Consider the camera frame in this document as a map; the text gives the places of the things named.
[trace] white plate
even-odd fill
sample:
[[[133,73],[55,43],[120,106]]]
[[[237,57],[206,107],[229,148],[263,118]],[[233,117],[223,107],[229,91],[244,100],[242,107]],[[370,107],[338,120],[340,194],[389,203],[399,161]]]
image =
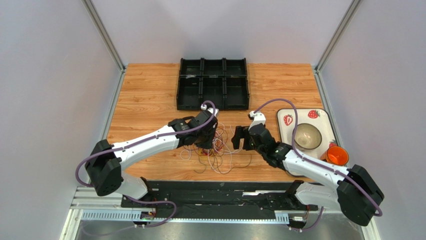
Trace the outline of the white plate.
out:
[[[311,124],[315,126],[321,133],[322,142],[319,147],[312,150],[303,151],[303,153],[305,153],[306,155],[319,159],[321,155],[323,155],[323,153],[325,153],[327,149],[329,149],[331,144],[336,144],[336,137],[333,132],[328,113],[320,108],[308,108],[298,109],[297,116],[297,124]],[[276,117],[278,121],[281,142],[291,145],[292,132],[295,128],[295,111],[292,108],[281,109],[276,114]],[[297,172],[290,172],[290,174],[297,177],[302,177],[302,175]]]

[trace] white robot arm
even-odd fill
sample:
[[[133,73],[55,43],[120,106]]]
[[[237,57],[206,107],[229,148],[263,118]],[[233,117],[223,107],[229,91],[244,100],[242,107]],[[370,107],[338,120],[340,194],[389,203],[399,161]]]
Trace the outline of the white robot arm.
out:
[[[94,187],[98,196],[111,193],[123,194],[133,199],[145,196],[148,188],[144,180],[129,175],[124,170],[149,156],[182,146],[195,144],[200,148],[210,149],[219,111],[206,108],[202,107],[203,110],[196,117],[174,119],[157,131],[129,141],[114,144],[109,144],[106,139],[99,141],[91,153],[92,158],[82,162],[85,163],[91,187]]]
[[[237,126],[232,138],[233,148],[255,150],[272,167],[300,173],[318,184],[294,181],[288,191],[304,205],[318,205],[341,210],[354,223],[367,226],[384,195],[368,172],[361,166],[352,168],[333,165],[312,158],[293,149],[291,145],[277,142],[265,127],[265,115],[252,111],[250,126]]]

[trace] metal frame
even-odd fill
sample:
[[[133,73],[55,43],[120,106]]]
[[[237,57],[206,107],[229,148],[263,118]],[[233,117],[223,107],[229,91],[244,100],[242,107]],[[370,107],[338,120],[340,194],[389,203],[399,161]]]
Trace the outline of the metal frame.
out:
[[[322,54],[321,58],[319,59],[318,64],[315,67],[315,70],[321,71],[324,68],[324,65],[326,64],[327,60],[329,59],[330,55],[332,54],[334,48],[336,47],[337,43],[339,42],[341,36],[343,35],[345,29],[348,27],[349,22],[351,21],[352,17],[355,15],[355,12],[357,11],[358,7],[360,6],[361,2],[363,0],[352,0],[352,2],[349,5],[349,8],[347,9],[346,13],[344,14],[344,17],[340,21],[340,24],[338,25],[336,31],[334,32],[333,37],[331,38],[330,42],[328,43],[328,46],[325,48],[324,53]]]
[[[113,44],[113,41],[111,40],[110,36],[108,35],[107,30],[105,29],[104,24],[101,21],[101,18],[99,17],[98,12],[96,11],[95,5],[93,4],[92,0],[81,0],[86,7],[87,12],[89,13],[91,19],[93,20],[94,25],[96,26],[97,30],[99,31],[100,36],[102,37],[103,41],[105,42],[106,47],[108,48],[108,51],[111,53],[112,58],[114,59],[115,63],[117,64],[117,67],[124,71],[126,69],[126,66],[124,65],[122,59],[120,58],[119,53],[117,52],[116,47]]]
[[[100,136],[101,139],[105,139],[108,135],[108,131],[111,125],[111,121],[114,115],[115,107],[117,105],[117,100],[120,94],[120,90],[123,84],[125,69],[126,66],[123,64],[116,48],[114,47],[110,36],[108,35],[101,18],[99,17],[98,12],[91,0],[82,0],[85,5],[87,12],[93,20],[96,28],[98,29],[102,39],[105,42],[106,47],[111,53],[117,67],[121,70],[121,76],[118,81],[117,88],[115,90],[114,96],[111,101],[108,118],[105,122],[104,129]],[[314,77],[316,84],[318,86],[319,94],[321,97],[322,104],[324,109],[329,113],[331,125],[336,133],[336,140],[339,144],[342,144],[341,137],[337,128],[336,120],[333,115],[333,111],[330,106],[330,101],[328,99],[327,92],[324,88],[324,82],[321,75],[321,70],[324,68],[328,58],[330,57],[333,49],[336,47],[339,39],[343,35],[345,29],[348,27],[349,22],[355,15],[356,10],[360,6],[362,0],[353,0],[349,5],[343,19],[341,20],[339,26],[337,27],[333,37],[331,38],[328,46],[326,47],[324,53],[322,54],[318,64],[312,66],[314,72]],[[78,187],[74,199],[72,201],[71,207],[66,218],[66,222],[63,226],[62,233],[60,236],[61,240],[74,240],[77,236],[78,229],[80,226],[81,220],[105,220],[105,221],[133,221],[135,216],[140,214],[142,211],[150,211],[150,208],[121,208],[121,195],[117,193],[110,194],[104,197],[98,197],[93,188],[87,187]],[[206,223],[250,223],[250,224],[283,224],[288,221],[288,213],[291,212],[279,212],[276,211],[275,220],[244,220],[244,219],[173,219],[171,222],[206,222]],[[327,211],[329,214],[337,213],[337,211]],[[366,240],[380,240],[380,235],[376,227],[376,222],[371,219],[371,222],[368,226],[362,227],[362,232]]]

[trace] white wall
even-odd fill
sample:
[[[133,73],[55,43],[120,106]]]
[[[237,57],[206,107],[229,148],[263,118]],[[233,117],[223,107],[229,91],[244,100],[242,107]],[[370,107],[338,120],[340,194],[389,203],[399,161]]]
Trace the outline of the white wall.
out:
[[[426,1],[365,0],[322,72],[352,164],[384,193],[383,240],[425,239]]]
[[[119,71],[83,3],[0,2],[0,239],[57,240]]]
[[[128,63],[317,64],[351,0],[93,0]]]

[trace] wooden table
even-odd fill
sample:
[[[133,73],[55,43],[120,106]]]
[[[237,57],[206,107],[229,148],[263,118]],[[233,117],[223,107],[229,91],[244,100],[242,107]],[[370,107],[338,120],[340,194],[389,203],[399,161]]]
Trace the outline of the wooden table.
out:
[[[248,126],[247,114],[274,98],[292,101],[297,108],[322,108],[320,94],[309,64],[248,64],[250,110],[221,111],[218,121],[229,134],[227,145],[232,150],[230,126]],[[176,91],[179,64],[129,64],[108,133],[110,143],[123,142],[158,130],[175,118],[195,116],[197,111],[178,111]],[[279,109],[290,108],[285,102],[274,102],[262,109],[266,126],[279,141],[276,114]],[[270,167],[255,151],[242,150],[232,155],[233,168],[228,174],[213,171],[207,159],[199,162],[192,154],[190,160],[180,157],[183,149],[162,152],[141,160],[126,170],[136,177],[148,180],[200,180],[200,181],[256,181],[292,182],[295,178],[281,169]],[[222,157],[221,172],[229,169],[229,155]]]

